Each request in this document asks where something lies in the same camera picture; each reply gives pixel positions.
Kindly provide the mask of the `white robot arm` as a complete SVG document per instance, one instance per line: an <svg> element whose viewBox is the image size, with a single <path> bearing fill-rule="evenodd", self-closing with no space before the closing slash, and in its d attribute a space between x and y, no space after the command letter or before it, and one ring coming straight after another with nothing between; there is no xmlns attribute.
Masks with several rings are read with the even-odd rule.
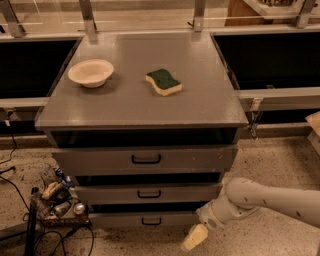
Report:
<svg viewBox="0 0 320 256"><path fill-rule="evenodd" d="M193 250L209 231L253 217L262 208L320 227L320 191L264 186L246 178L232 178L216 199L196 210L200 223L191 227L181 249Z"/></svg>

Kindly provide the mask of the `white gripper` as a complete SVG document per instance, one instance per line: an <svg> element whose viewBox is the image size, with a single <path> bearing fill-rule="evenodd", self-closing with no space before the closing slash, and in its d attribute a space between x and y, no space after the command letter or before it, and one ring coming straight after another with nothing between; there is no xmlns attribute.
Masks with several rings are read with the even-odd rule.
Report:
<svg viewBox="0 0 320 256"><path fill-rule="evenodd" d="M223 228L230 220L229 201L226 197L213 199L198 208L196 213L202 224L193 225L181 244L181 249L189 252L208 237L208 229Z"/></svg>

